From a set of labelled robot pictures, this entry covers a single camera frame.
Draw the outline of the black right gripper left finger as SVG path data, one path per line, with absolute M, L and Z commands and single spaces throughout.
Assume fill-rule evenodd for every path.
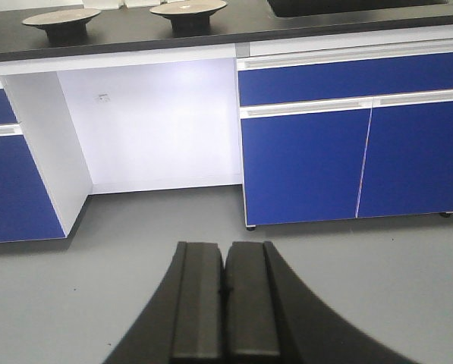
M 177 245 L 168 271 L 107 363 L 222 363 L 222 255 Z

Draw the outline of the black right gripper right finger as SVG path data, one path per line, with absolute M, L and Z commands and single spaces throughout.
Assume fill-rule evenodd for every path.
M 273 243 L 235 242 L 225 263 L 229 363 L 409 363 L 324 303 Z

